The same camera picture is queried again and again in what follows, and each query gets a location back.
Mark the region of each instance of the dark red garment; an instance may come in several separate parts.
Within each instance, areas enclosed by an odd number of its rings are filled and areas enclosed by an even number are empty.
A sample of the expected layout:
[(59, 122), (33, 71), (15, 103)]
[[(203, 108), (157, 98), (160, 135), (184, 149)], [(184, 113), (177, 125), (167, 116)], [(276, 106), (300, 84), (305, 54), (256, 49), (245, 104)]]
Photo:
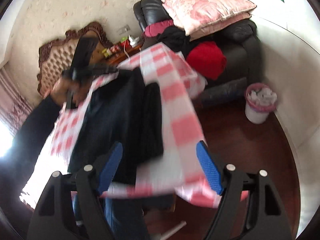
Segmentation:
[(158, 34), (163, 33), (167, 27), (172, 25), (173, 25), (173, 20), (165, 20), (163, 22), (151, 24), (146, 27), (146, 30), (144, 31), (144, 36), (156, 37)]
[(204, 41), (187, 56), (188, 64), (201, 75), (217, 79), (227, 64), (227, 58), (214, 41)]

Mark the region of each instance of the blue gripper pad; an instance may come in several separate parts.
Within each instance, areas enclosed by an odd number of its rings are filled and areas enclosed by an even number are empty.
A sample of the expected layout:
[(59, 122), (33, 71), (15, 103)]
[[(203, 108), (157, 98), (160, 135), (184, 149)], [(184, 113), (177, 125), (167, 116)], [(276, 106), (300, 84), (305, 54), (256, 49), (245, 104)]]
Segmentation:
[(211, 189), (214, 190), (217, 194), (221, 195), (223, 192), (223, 187), (221, 184), (221, 174), (212, 162), (209, 153), (201, 144), (201, 142), (197, 143), (196, 152), (202, 170), (204, 171)]
[(104, 191), (108, 190), (122, 159), (122, 152), (122, 144), (117, 143), (114, 150), (110, 154), (109, 160), (107, 161), (106, 165), (99, 175), (99, 186), (97, 189), (99, 195), (102, 195)]

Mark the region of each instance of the wooden floor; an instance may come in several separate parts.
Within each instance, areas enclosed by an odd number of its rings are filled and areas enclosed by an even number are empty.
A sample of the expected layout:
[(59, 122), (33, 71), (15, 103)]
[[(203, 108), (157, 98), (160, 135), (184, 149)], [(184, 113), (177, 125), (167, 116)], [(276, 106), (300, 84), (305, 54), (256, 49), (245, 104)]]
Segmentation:
[[(255, 125), (247, 120), (244, 107), (244, 100), (239, 100), (198, 110), (207, 144), (212, 152), (238, 169), (250, 173), (261, 169), (268, 172), (284, 202), (294, 239), (300, 215), (300, 189), (289, 144), (274, 114), (265, 123)], [(242, 202), (232, 237), (240, 233), (245, 208)], [(151, 211), (145, 220), (152, 234), (163, 233), (185, 220), (187, 225), (170, 240), (202, 240), (215, 212), (215, 209), (196, 207), (177, 198), (174, 213)]]

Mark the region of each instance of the black jacket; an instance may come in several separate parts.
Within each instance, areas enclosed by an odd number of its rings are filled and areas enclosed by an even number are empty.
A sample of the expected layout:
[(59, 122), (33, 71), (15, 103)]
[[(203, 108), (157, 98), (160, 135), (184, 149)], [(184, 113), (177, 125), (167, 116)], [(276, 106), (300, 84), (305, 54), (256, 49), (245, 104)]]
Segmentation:
[(115, 182), (134, 185), (137, 166), (163, 154), (159, 85), (145, 86), (140, 68), (120, 71), (92, 94), (68, 171), (93, 164), (115, 141), (123, 145)]
[(19, 196), (30, 179), (42, 147), (54, 128), (61, 107), (49, 96), (28, 116), (13, 139), (12, 147), (0, 158), (1, 186)]

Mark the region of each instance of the wooden headboard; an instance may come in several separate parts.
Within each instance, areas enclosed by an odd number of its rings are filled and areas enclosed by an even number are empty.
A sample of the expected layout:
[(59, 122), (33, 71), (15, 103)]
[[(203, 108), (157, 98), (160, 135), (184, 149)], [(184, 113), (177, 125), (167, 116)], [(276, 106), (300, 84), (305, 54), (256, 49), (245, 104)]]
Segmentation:
[(70, 67), (78, 41), (83, 35), (96, 36), (100, 39), (95, 51), (92, 53), (91, 64), (103, 59), (103, 55), (100, 52), (104, 48), (113, 46), (98, 22), (89, 23), (78, 32), (68, 30), (64, 40), (56, 39), (41, 46), (39, 48), (40, 72), (37, 75), (37, 79), (38, 92), (42, 97), (52, 89), (55, 82), (60, 78), (62, 71)]

